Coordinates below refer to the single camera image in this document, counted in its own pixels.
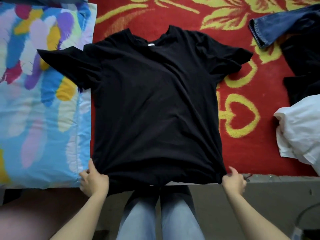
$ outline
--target light blue jeans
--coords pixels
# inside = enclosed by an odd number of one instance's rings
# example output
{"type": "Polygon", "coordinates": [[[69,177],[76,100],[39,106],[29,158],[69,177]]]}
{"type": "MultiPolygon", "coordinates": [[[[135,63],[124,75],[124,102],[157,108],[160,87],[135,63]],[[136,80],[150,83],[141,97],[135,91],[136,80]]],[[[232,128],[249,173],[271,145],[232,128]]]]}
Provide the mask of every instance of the light blue jeans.
{"type": "Polygon", "coordinates": [[[136,190],[123,212],[117,240],[156,240],[156,203],[160,196],[163,240],[204,240],[186,185],[136,190]]]}

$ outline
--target t-shirt sleeve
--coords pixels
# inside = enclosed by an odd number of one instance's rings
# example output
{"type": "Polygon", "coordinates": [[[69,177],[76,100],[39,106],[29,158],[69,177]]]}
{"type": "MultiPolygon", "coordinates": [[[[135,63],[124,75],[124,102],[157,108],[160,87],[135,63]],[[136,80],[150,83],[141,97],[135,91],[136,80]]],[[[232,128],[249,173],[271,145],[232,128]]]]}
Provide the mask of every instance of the t-shirt sleeve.
{"type": "Polygon", "coordinates": [[[221,44],[201,32],[192,31],[192,35],[195,37],[198,54],[212,74],[228,75],[238,72],[241,65],[250,61],[253,55],[246,49],[221,44]]]}
{"type": "Polygon", "coordinates": [[[90,56],[90,47],[84,51],[72,46],[63,50],[38,49],[40,57],[51,67],[62,73],[83,89],[96,88],[101,80],[101,64],[94,56],[90,56]]]}

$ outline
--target red blanket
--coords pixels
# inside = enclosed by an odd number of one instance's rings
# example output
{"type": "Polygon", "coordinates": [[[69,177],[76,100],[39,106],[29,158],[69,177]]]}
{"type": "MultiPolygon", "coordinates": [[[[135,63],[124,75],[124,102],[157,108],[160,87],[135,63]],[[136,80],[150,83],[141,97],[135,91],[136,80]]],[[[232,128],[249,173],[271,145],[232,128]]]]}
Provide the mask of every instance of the red blanket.
{"type": "MultiPolygon", "coordinates": [[[[320,0],[89,0],[98,4],[94,42],[125,28],[156,40],[168,25],[209,34],[222,44],[246,48],[253,58],[240,72],[218,85],[220,134],[226,167],[240,173],[316,176],[311,166],[280,157],[274,112],[289,106],[282,84],[293,76],[282,56],[279,38],[259,49],[249,28],[250,19],[318,3],[320,0]]],[[[94,106],[92,140],[94,144],[94,106]]]]}

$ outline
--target person's left arm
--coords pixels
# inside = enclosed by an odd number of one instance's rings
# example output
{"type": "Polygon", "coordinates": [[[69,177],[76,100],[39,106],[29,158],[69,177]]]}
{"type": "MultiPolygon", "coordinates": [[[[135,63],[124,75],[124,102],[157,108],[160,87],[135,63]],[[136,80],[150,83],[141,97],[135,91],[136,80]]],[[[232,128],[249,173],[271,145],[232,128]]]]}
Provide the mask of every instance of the person's left arm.
{"type": "Polygon", "coordinates": [[[109,178],[98,173],[92,159],[89,171],[80,173],[80,189],[89,200],[50,240],[91,240],[96,229],[103,203],[109,190],[109,178]]]}

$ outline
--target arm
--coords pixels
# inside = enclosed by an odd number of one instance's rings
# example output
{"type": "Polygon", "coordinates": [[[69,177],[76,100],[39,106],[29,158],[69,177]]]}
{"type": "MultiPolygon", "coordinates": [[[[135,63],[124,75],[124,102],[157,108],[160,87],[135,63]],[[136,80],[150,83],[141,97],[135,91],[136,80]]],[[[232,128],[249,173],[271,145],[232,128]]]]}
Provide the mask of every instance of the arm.
{"type": "Polygon", "coordinates": [[[109,190],[109,178],[98,173],[92,159],[89,170],[80,173],[80,189],[90,197],[79,212],[67,222],[51,240],[91,240],[96,229],[103,203],[109,190]]]}
{"type": "Polygon", "coordinates": [[[248,240],[290,240],[242,197],[246,181],[237,170],[232,167],[230,169],[232,176],[224,176],[222,185],[246,238],[248,240]]]}

